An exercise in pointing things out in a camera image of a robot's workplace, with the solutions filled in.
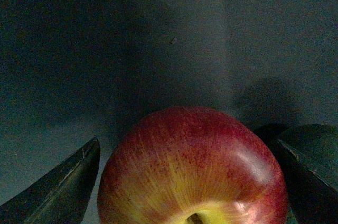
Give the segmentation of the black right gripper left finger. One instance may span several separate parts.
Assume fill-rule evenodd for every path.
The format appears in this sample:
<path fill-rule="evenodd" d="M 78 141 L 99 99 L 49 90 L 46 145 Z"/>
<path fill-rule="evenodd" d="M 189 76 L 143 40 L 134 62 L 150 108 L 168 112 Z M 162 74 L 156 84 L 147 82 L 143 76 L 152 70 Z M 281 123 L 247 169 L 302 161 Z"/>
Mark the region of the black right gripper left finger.
<path fill-rule="evenodd" d="M 99 162 L 100 143 L 93 138 L 1 205 L 1 223 L 81 223 Z"/>

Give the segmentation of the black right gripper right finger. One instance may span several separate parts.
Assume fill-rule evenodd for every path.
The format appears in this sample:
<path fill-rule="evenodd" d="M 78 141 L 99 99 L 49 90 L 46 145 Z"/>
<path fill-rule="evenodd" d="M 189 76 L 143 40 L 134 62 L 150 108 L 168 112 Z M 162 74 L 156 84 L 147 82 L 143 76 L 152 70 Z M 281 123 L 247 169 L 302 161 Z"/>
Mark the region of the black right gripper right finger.
<path fill-rule="evenodd" d="M 337 223 L 337 126 L 290 128 L 274 139 L 299 223 Z"/>

